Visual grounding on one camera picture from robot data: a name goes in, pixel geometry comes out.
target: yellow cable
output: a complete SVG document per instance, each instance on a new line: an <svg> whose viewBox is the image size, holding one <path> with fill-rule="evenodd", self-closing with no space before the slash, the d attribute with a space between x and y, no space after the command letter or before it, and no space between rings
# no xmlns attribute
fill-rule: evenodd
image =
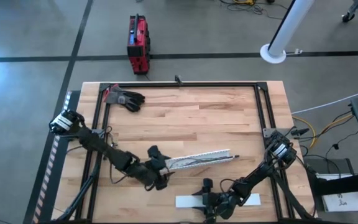
<svg viewBox="0 0 358 224"><path fill-rule="evenodd" d="M309 122L307 122L305 119L299 118L297 116L292 116L292 118L307 124L309 126L309 128L311 129L311 131L313 132L313 137L316 136L316 131L314 130L313 126ZM310 143L309 147L311 147L314 144L315 141L316 141L316 138L313 138L313 140Z"/></svg>
<svg viewBox="0 0 358 224"><path fill-rule="evenodd" d="M253 6L255 4L254 0L245 0L245 1L233 0L233 2L238 3L238 4L247 4L250 6Z"/></svg>
<svg viewBox="0 0 358 224"><path fill-rule="evenodd" d="M338 120L336 120L336 121L334 121L334 122L332 122L332 123L329 123L325 128L323 128L323 130L320 132L319 135L322 135L322 134L323 134L329 127L331 127L332 125L338 124L339 122L341 122L341 121L343 121L343 120L345 120L345 119L347 119L347 118L351 118L352 116L353 116L352 114L349 114L349 115L347 115L347 116L345 116L345 117L343 117L343 118L341 118L341 119L338 119ZM319 138L319 137L314 138L314 139L316 139L316 140L310 144L310 148L309 148L309 149L311 149L311 148L317 143L318 138Z"/></svg>

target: gray concrete floor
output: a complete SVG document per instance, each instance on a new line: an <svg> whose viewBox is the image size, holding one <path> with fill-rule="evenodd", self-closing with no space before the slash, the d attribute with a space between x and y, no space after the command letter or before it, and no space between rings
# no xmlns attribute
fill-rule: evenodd
<svg viewBox="0 0 358 224"><path fill-rule="evenodd" d="M0 0L0 57L69 56L87 0ZM276 0L288 6L289 0ZM341 23L351 0L316 0L288 50L358 50L358 13ZM269 15L285 10L262 6ZM251 12L232 12L213 0L94 0L79 55L126 54L128 18L144 14L152 54L258 52L280 21ZM0 63L0 219L22 223L68 62ZM298 111L358 92L357 57L297 57L280 65L260 58L151 61L151 80L283 80L291 110ZM82 82L133 81L127 60L77 62L68 86ZM348 110L347 102L298 114L318 130ZM319 141L311 153L324 155L331 144L358 130L355 121ZM330 153L351 159L358 172L358 136ZM358 214L324 214L331 221L358 223Z"/></svg>

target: white column base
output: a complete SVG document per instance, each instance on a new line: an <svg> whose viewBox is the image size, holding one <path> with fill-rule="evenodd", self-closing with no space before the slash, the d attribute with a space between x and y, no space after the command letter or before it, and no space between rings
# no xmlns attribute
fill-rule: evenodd
<svg viewBox="0 0 358 224"><path fill-rule="evenodd" d="M269 54L269 45L270 44L265 44L260 48L260 56L268 63L282 63L287 57L285 50L283 50L283 53L279 56L273 56Z"/></svg>

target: table leg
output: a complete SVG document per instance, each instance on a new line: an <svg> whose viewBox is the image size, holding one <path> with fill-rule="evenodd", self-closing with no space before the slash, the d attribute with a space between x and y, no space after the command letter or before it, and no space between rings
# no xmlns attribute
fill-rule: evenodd
<svg viewBox="0 0 358 224"><path fill-rule="evenodd" d="M358 10L358 0L354 0L353 5L347 10L346 15L342 15L343 22L349 22L354 18L354 13Z"/></svg>

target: white label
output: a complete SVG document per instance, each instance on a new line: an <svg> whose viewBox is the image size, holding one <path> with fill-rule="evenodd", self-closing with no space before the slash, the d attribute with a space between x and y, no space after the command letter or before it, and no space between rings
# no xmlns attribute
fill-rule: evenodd
<svg viewBox="0 0 358 224"><path fill-rule="evenodd" d="M69 119L66 119L65 117L63 117L61 114L59 116L57 116L57 118L60 120L60 121L63 121L64 123L66 123L68 126L71 126L73 123L69 120Z"/></svg>
<svg viewBox="0 0 358 224"><path fill-rule="evenodd" d="M244 206L251 205L261 205L259 194L251 194L244 204ZM176 196L175 206L176 208L205 207L201 195Z"/></svg>
<svg viewBox="0 0 358 224"><path fill-rule="evenodd" d="M67 131L70 130L70 127L68 124L66 124L65 122L63 122L60 118L63 118L61 115L57 116L54 121L52 123L56 123L58 124L59 126L61 126L62 128L66 129Z"/></svg>
<svg viewBox="0 0 358 224"><path fill-rule="evenodd" d="M341 178L350 177L351 174L342 174ZM338 174L318 174L317 177L334 180ZM323 195L324 208L327 212L358 212L358 192L349 192L334 195Z"/></svg>

